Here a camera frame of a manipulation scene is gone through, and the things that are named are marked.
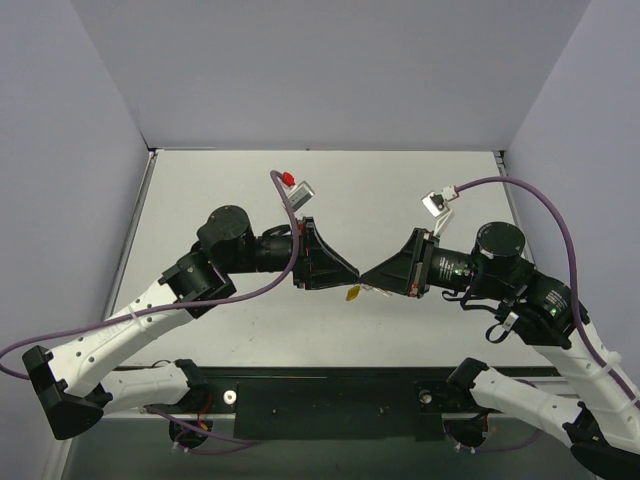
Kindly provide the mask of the silver key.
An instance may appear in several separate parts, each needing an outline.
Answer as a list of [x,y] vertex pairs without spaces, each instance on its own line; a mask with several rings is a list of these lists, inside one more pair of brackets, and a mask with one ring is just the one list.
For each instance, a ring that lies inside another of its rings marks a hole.
[[366,291],[366,292],[372,292],[372,293],[377,293],[377,294],[383,295],[386,298],[391,298],[393,296],[393,293],[391,293],[391,292],[389,292],[387,290],[384,290],[384,289],[381,289],[381,288],[378,288],[378,287],[374,287],[374,286],[370,286],[370,285],[364,285],[363,284],[361,286],[361,289],[363,291]]

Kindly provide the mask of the yellow key tag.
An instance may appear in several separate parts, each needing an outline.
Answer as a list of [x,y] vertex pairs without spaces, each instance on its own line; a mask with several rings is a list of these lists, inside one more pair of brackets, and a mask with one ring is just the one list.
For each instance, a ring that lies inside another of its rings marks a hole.
[[361,286],[354,285],[347,291],[345,300],[347,302],[354,301],[359,296],[360,292],[361,292]]

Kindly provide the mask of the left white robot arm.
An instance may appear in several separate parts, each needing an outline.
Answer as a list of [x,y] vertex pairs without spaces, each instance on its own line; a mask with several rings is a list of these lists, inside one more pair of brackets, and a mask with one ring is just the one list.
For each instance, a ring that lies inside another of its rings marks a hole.
[[310,217],[257,236],[239,206],[216,209],[197,231],[191,250],[119,311],[123,321],[76,334],[66,344],[34,346],[22,361],[57,440],[74,438],[104,416],[136,407],[167,406],[196,413],[211,393],[191,360],[123,370],[133,354],[171,330],[209,312],[236,293],[232,275],[291,275],[304,290],[354,285],[359,271],[328,246]]

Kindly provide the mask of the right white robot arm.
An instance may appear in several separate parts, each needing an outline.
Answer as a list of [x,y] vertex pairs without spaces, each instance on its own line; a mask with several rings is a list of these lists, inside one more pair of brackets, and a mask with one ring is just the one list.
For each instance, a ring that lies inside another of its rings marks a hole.
[[402,249],[362,274],[362,284],[420,298],[441,289],[466,311],[491,313],[505,335],[516,334],[544,356],[571,385],[575,399],[543,392],[465,359],[449,376],[446,394],[459,408],[478,407],[515,417],[553,436],[602,479],[639,476],[639,393],[625,395],[614,381],[617,357],[606,350],[571,290],[522,256],[525,236],[505,222],[483,225],[468,254],[443,249],[415,229]]

